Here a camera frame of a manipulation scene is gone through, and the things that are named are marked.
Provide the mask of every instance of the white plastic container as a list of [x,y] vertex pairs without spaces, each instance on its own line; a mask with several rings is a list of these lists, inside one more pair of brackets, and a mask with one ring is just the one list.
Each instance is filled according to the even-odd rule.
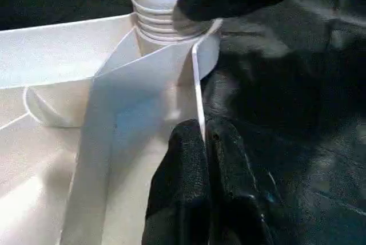
[[[145,36],[135,14],[0,32],[0,243],[139,243],[171,130],[197,118],[203,131],[220,25],[175,44]],[[83,122],[81,142],[78,128],[42,126]]]

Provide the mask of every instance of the black fabric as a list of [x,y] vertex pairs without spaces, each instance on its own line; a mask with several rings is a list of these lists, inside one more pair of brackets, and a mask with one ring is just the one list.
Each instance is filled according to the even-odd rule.
[[175,127],[153,176],[142,244],[203,245],[210,226],[210,186],[197,120]]
[[[180,5],[192,19],[206,20],[278,1]],[[219,62],[202,89],[208,129],[216,133],[208,135],[209,149],[245,156],[242,170],[227,175],[246,180],[235,187],[251,201],[241,200],[236,210],[250,215],[238,225],[247,233],[251,221],[252,232],[262,236],[247,244],[366,244],[365,23],[365,0],[285,0],[224,22]],[[225,210],[227,204],[219,205]],[[217,231],[224,243],[240,244],[238,229]]]
[[[230,123],[209,120],[206,132],[214,206],[210,244],[274,244],[271,228],[283,223],[271,221],[274,214],[268,210],[269,205],[272,209],[281,205],[270,174],[253,168],[258,163],[252,162]],[[284,226],[289,230],[291,224]]]

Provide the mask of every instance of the white plastic panel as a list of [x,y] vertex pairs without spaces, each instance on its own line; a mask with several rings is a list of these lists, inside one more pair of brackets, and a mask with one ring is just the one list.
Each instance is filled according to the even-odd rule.
[[150,181],[173,128],[197,118],[194,87],[174,86],[116,118],[104,245],[140,244]]
[[133,24],[129,14],[0,31],[0,88],[93,77]]
[[[94,79],[86,124],[82,128],[81,148],[61,244],[101,244],[105,208],[109,198],[107,192],[108,195],[111,193],[108,191],[108,183],[110,181],[110,155],[112,147],[116,148],[113,142],[114,131],[115,128],[121,127],[118,126],[118,118],[129,120],[126,124],[122,122],[121,125],[127,128],[128,133],[134,139],[136,137],[140,139],[138,144],[144,144],[142,132],[152,130],[149,127],[149,122],[151,123],[149,116],[155,118],[154,124],[158,124],[159,128],[164,127],[164,120],[168,118],[168,114],[172,115],[169,123],[174,125],[180,121],[185,112],[190,110],[194,112],[187,118],[196,117],[196,102],[193,94],[190,95],[190,99],[181,98],[176,93],[165,94],[165,91],[173,92],[176,89],[181,79],[181,73],[186,72],[183,70],[185,64],[190,65],[191,68],[187,73],[191,76],[191,89],[193,89],[190,45],[180,48],[174,45],[167,46]],[[155,103],[158,103],[160,108],[153,109],[154,105],[151,104],[151,101],[157,101]],[[184,101],[185,105],[191,105],[192,108],[182,109],[181,101]],[[138,116],[138,111],[144,107],[145,112]],[[128,146],[132,147],[129,154],[138,154],[138,152],[133,152],[137,150],[133,149],[135,145],[132,141],[128,141]],[[141,175],[141,178],[149,182],[150,174]]]
[[216,66],[220,49],[220,27],[222,20],[216,20],[209,31],[200,38],[193,48],[193,55],[197,58],[200,80],[209,74]]
[[141,58],[141,56],[142,53],[136,33],[136,27],[134,27],[124,36],[121,42],[119,42],[114,52],[111,53],[96,75],[99,76],[111,72],[120,66],[124,66]]

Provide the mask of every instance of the plastic compartment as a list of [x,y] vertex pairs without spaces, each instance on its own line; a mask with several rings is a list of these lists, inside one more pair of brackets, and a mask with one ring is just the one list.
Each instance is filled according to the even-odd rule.
[[0,243],[139,243],[170,131],[204,122],[220,24],[173,45],[135,14],[0,32]]

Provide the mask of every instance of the white plastic tray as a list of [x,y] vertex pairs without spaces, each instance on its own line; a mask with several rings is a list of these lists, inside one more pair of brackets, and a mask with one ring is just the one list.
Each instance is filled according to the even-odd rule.
[[[0,244],[140,243],[171,130],[197,118],[203,131],[200,78],[217,62],[221,22],[164,46],[134,19],[0,32]],[[81,139],[42,126],[83,122]]]

